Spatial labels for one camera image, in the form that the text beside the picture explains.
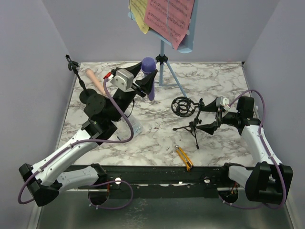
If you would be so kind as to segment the purple microphone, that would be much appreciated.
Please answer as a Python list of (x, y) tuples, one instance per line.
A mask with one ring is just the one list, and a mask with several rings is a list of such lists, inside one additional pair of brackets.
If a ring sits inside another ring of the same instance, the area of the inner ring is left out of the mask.
[[(156, 62), (155, 62), (155, 60), (152, 57), (145, 57), (142, 60), (141, 70), (142, 70), (144, 76), (147, 76), (148, 74), (150, 74), (151, 72), (156, 70)], [(154, 83), (153, 83), (152, 90), (148, 94), (148, 99), (150, 101), (153, 101), (154, 98), (155, 98), (155, 90), (154, 90)]]

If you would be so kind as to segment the black tripod mic stand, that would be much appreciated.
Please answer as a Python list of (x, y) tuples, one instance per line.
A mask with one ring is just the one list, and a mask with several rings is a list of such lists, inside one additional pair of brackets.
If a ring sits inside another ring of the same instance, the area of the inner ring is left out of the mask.
[(175, 98), (171, 103), (172, 112), (182, 118), (188, 118), (192, 116), (195, 113), (196, 109), (198, 109), (196, 117), (187, 126), (173, 128), (173, 131), (177, 131), (179, 129), (185, 129), (186, 131), (188, 131), (195, 138), (197, 149), (199, 149), (199, 146), (196, 136), (196, 126), (201, 123), (199, 115), (204, 106), (205, 104), (202, 98), (199, 100), (199, 102), (195, 103), (192, 99), (183, 96)]

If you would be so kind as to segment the beige microphone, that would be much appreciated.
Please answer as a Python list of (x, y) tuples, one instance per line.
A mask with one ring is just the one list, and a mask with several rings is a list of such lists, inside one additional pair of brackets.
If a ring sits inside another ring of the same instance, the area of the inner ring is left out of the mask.
[(95, 73), (93, 72), (93, 70), (91, 70), (90, 68), (85, 69), (85, 73), (87, 75), (87, 77), (93, 82), (93, 84), (96, 86), (96, 88), (100, 91), (100, 93), (103, 96), (107, 96), (104, 87), (102, 85), (102, 83), (100, 82), (100, 80), (96, 77)]

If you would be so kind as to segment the black round-base mic stand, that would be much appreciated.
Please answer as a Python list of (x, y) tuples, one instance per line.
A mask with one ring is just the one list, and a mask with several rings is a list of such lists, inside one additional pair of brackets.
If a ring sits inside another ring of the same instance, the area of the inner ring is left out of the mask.
[(78, 71), (78, 68), (80, 66), (79, 63), (76, 61), (73, 61), (69, 55), (65, 55), (65, 58), (68, 62), (68, 69), (70, 71), (73, 71), (73, 73), (77, 76), (79, 84), (82, 88), (82, 92), (80, 93), (80, 96), (79, 96), (80, 102), (83, 104), (86, 104), (89, 97), (93, 94), (96, 94), (97, 92), (94, 89), (86, 88), (84, 81), (79, 76), (79, 71)]

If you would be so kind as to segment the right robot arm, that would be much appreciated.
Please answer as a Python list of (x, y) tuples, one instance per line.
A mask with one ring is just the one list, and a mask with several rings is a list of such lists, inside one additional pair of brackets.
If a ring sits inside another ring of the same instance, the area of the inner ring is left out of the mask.
[(230, 187), (235, 182), (245, 189), (249, 201), (282, 205), (287, 199), (293, 170), (285, 166), (267, 142), (262, 121), (254, 118), (254, 98), (241, 96), (237, 111), (232, 112), (228, 99), (217, 97), (208, 105), (199, 104), (199, 111), (213, 112), (215, 121), (198, 129), (213, 135), (221, 125), (235, 127), (246, 142), (255, 167), (247, 169), (240, 164), (226, 163), (221, 167), (220, 183)]

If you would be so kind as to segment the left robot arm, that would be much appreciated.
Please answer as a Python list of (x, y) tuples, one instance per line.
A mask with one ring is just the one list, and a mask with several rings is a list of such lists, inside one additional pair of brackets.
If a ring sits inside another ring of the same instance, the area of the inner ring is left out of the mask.
[(89, 89), (81, 93), (80, 100), (86, 105), (84, 112), (88, 120), (55, 152), (33, 165), (25, 163), (19, 167), (24, 181), (18, 194), (19, 204), (34, 201), (42, 207), (64, 191), (83, 186), (102, 188), (109, 184), (99, 164), (72, 172), (67, 168), (103, 143), (122, 144), (133, 139), (134, 130), (125, 111), (136, 95), (145, 97), (151, 93), (158, 73), (153, 68), (142, 79), (136, 80), (142, 66), (140, 62), (127, 68), (112, 69), (104, 77), (103, 94)]

